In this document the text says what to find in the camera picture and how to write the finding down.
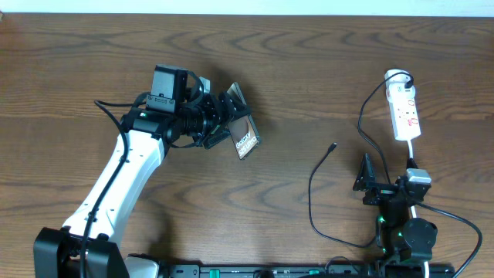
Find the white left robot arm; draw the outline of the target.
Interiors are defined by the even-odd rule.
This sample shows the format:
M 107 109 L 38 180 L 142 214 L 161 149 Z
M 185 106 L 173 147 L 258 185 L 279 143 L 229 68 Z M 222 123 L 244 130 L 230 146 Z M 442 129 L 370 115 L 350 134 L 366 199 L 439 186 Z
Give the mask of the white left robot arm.
M 33 245 L 37 277 L 167 277 L 165 262 L 146 255 L 122 257 L 130 214 L 149 177 L 182 136 L 210 149 L 233 135 L 231 125 L 251 113 L 238 83 L 211 92 L 192 71 L 158 64 L 151 90 L 129 103 L 107 166 L 80 207 L 60 229 L 43 228 Z

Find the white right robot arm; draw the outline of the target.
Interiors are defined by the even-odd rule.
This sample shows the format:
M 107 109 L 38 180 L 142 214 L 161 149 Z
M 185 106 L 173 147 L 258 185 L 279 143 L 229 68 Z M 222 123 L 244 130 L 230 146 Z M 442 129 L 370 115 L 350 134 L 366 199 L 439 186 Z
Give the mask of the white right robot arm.
M 431 177 L 412 158 L 407 166 L 405 174 L 394 184 L 380 183 L 369 155 L 365 154 L 353 186 L 354 191 L 365 193 L 365 205 L 379 208 L 377 245 L 384 255 L 375 263 L 375 271 L 380 277 L 425 276 L 425 264 L 432 258 L 437 239 L 437 226 L 410 212 L 411 207 L 424 201 L 431 188 Z

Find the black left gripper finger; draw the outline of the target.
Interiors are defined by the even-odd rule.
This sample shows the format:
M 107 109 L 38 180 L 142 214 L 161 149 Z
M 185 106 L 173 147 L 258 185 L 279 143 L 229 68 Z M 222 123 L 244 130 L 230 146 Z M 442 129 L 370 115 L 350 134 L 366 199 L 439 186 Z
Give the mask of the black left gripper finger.
M 204 131 L 202 146 L 205 149 L 211 149 L 229 136 L 230 131 L 228 127 L 221 125 L 208 125 Z
M 252 110 L 249 105 L 235 91 L 225 91 L 218 95 L 220 103 L 220 125 L 229 124 L 244 116 L 251 114 Z

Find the Galaxy smartphone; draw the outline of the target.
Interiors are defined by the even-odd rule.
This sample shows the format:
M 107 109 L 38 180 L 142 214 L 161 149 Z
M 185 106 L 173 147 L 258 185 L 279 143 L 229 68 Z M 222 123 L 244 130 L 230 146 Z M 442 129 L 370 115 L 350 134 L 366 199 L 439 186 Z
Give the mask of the Galaxy smartphone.
M 245 97 L 238 83 L 234 82 L 227 91 L 237 92 L 245 101 Z M 227 127 L 240 160 L 246 159 L 260 145 L 261 137 L 252 118 L 252 113 L 230 122 Z

